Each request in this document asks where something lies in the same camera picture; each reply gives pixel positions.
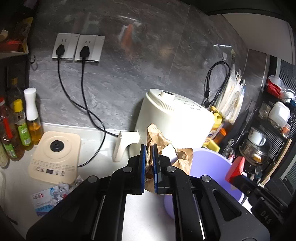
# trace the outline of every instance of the hanging cable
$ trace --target hanging cable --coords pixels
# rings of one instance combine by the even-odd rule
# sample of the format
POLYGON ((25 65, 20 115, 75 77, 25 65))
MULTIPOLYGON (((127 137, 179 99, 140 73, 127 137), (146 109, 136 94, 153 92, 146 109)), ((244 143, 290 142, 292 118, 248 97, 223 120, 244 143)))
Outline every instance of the hanging cable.
POLYGON ((228 82, 228 79, 230 77, 230 66, 228 65, 228 63, 224 62, 224 61, 218 61, 216 63, 214 63, 212 65, 212 67, 210 67, 208 73, 207 73, 207 76, 205 78, 205 85, 206 85, 206 89, 205 89, 205 93, 204 93, 204 97, 205 97, 205 102, 204 102, 204 106, 205 108, 208 108, 211 104, 215 103, 216 99, 219 97, 219 95, 221 94, 224 86, 227 84, 228 82), (220 88, 217 90, 214 98, 212 101, 209 101, 209 95, 210 95, 210 78, 211 78, 211 74, 212 74, 212 71, 213 69, 217 66, 217 65, 220 65, 220 64, 225 64, 227 67, 228 67, 228 73, 226 74, 226 77, 222 83, 222 85, 220 86, 220 88))
POLYGON ((67 93, 67 91, 66 91, 66 89, 65 89, 65 87, 64 87, 64 85, 63 85, 63 82, 62 82, 62 80, 61 80, 60 69, 59 69, 59 64, 60 64, 61 56, 64 54, 64 52, 65 52, 65 48, 64 48, 63 45, 60 45, 60 46, 57 48, 57 50, 56 50, 56 54, 57 54, 57 56, 58 56, 58 58, 57 58, 57 60, 58 60, 58 66, 57 66, 57 69, 58 69, 58 76, 59 76, 59 81, 60 81, 60 84, 61 84, 61 86, 62 86, 63 92, 65 93, 66 97, 70 100, 70 102, 72 102, 74 105, 76 105, 76 106, 78 106, 78 107, 80 107, 80 108, 82 108, 82 109, 84 109, 84 110, 87 111, 87 115, 88 115, 90 121, 92 122, 92 124, 95 126, 96 129, 101 130, 101 131, 104 132, 104 137, 103 137, 102 143, 101 143, 101 145, 99 146, 98 150, 95 152, 95 154, 94 154, 94 155, 93 155, 93 156, 92 156, 87 162, 85 162, 85 163, 83 163, 83 164, 81 164, 81 165, 78 165, 78 167, 83 167, 83 166, 85 166, 86 164, 88 164, 90 161, 92 161, 92 160, 95 158, 95 156, 98 154, 98 152, 100 151, 100 149, 101 149, 101 147, 102 147, 102 145, 103 145, 103 143, 104 143, 104 141, 105 141, 106 134, 109 134, 109 135, 112 135, 112 136, 118 137, 118 135, 106 131, 105 125, 104 125, 104 123, 101 121, 101 119, 100 119, 99 117, 97 117, 97 116, 96 116, 92 111, 90 111, 90 110, 88 109, 88 107, 87 107, 87 103, 86 103, 86 99, 85 99, 85 95, 84 95, 84 90, 83 90, 83 76, 84 76, 85 60, 86 60, 86 58, 88 57, 87 55, 89 55, 89 49, 88 49, 88 53, 87 53, 87 49, 86 49, 86 48, 84 49, 84 51, 82 51, 82 50, 81 50, 81 52, 80 52, 80 56, 82 57, 81 93, 82 93, 82 97, 83 97, 83 101, 84 101, 84 105, 85 105, 85 107, 82 106, 82 105, 80 105, 80 104, 78 104, 77 102, 75 102, 75 101, 74 101, 74 100, 68 95, 68 93, 67 93), (101 125, 102 125, 103 128, 101 128, 101 127, 99 127, 97 124, 95 124, 95 122, 93 121, 93 119, 92 119, 92 117, 91 117, 90 114, 92 114, 92 115, 93 115, 93 116, 94 116, 94 117, 95 117, 95 118, 101 123, 101 125))

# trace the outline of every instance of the gray marble wall tile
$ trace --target gray marble wall tile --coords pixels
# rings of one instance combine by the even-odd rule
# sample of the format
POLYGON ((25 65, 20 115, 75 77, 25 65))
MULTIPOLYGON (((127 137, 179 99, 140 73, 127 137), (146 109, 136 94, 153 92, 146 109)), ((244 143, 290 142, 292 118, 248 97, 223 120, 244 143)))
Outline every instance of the gray marble wall tile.
MULTIPOLYGON (((73 100, 84 105, 81 74, 61 71, 61 78, 73 100)), ((66 98, 55 70, 31 71, 30 87, 37 89, 37 103, 43 122, 92 126, 85 111, 78 110, 66 98)), ((100 117, 109 129, 134 128, 141 99, 150 88, 159 86, 102 74, 84 74, 84 93, 89 109, 100 117)))
MULTIPOLYGON (((32 28, 36 63, 30 86, 37 88, 42 121, 66 125, 92 126, 62 92, 57 61, 51 58, 58 33, 105 36, 100 63, 86 64, 84 90, 89 108, 111 129, 134 129, 150 88, 200 103, 206 73, 222 53, 230 60, 234 49, 242 71, 247 56, 242 39, 222 15, 207 16, 178 0, 43 0, 32 28)), ((211 94, 225 72, 222 66, 213 71, 211 94)), ((69 95, 83 103, 81 63, 62 61, 61 76, 69 95)))
POLYGON ((242 109, 246 109, 252 101, 252 110, 261 90, 262 82, 265 83, 266 76, 264 71, 266 67, 266 53, 249 49, 246 68, 244 71, 245 96, 242 109))
MULTIPOLYGON (((169 74, 170 86, 182 90, 186 97, 202 103, 209 68, 222 60, 223 52, 227 54, 227 62, 231 65, 231 49, 237 54, 236 70, 243 71, 247 48, 238 33, 222 15, 207 16, 191 6, 169 74)), ((226 67, 222 65, 213 70, 210 100, 224 81, 226 71, 226 67)))
MULTIPOLYGON (((99 65, 85 71, 164 85, 176 52, 188 6, 166 11, 133 0, 43 1, 32 37, 35 70, 55 70, 52 49, 58 33, 105 36, 99 65)), ((63 62, 62 70, 81 71, 63 62)))

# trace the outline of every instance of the glass bottle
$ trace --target glass bottle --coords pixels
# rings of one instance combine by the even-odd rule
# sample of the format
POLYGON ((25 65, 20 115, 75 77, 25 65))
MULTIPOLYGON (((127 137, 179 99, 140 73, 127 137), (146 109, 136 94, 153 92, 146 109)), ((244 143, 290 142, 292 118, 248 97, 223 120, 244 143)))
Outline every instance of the glass bottle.
POLYGON ((8 164, 9 158, 8 155, 6 154, 6 151, 0 142, 0 167, 6 167, 8 164))
POLYGON ((38 145, 43 129, 40 123, 39 114, 36 107, 36 88, 28 88, 24 90, 26 100, 27 124, 31 134, 31 139, 35 145, 38 145))
POLYGON ((235 152, 234 152, 234 150, 232 148, 233 143, 234 143, 234 140, 230 139, 228 141, 228 144, 225 147, 224 151, 222 152, 222 156, 227 158, 230 162, 232 162, 234 157, 235 157, 235 152))
POLYGON ((0 138, 8 156, 13 161, 18 161, 23 157, 25 150, 15 128, 13 114, 4 103, 4 98, 0 97, 0 138))
POLYGON ((14 120, 20 135, 20 140, 25 150, 31 150, 34 146, 26 123, 26 114, 22 106, 22 100, 17 99, 13 102, 14 120))
POLYGON ((220 144, 220 142, 223 140, 223 138, 227 135, 226 130, 224 128, 221 128, 218 134, 213 139, 213 142, 215 142, 217 145, 220 144))
POLYGON ((13 106, 13 102, 17 99, 21 99, 22 101, 24 100, 23 98, 23 92, 21 91, 21 89, 17 86, 17 78, 13 78, 11 79, 11 88, 8 91, 8 104, 12 110, 12 112, 14 112, 14 106, 13 106))
POLYGON ((28 128, 31 134, 32 142, 34 145, 38 145, 41 137, 43 136, 43 129, 40 123, 39 117, 35 120, 28 120, 28 128))

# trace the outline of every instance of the white socket panel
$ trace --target white socket panel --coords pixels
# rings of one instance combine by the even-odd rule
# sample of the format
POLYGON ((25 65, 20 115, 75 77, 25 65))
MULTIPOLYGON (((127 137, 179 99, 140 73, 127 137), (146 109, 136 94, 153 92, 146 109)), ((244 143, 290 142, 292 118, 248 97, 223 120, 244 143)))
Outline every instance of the white socket panel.
POLYGON ((100 62, 104 40, 105 36, 80 35, 76 48, 75 61, 82 61, 82 58, 80 58, 80 51, 87 45, 89 47, 89 57, 86 58, 86 61, 100 62))
POLYGON ((65 53, 61 56, 61 59, 72 60, 79 39, 79 34, 58 34, 56 42, 54 44, 54 50, 52 52, 52 58, 57 59, 56 50, 62 44, 65 48, 65 53))

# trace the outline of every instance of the white bottle cap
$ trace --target white bottle cap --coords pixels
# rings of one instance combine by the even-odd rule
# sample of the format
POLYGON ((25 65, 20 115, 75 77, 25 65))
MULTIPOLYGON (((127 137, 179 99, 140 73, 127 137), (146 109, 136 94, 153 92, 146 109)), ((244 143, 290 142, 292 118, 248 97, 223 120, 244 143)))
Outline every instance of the white bottle cap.
POLYGON ((36 107, 36 88, 28 88, 24 90, 26 100, 27 120, 33 121, 39 117, 36 107))

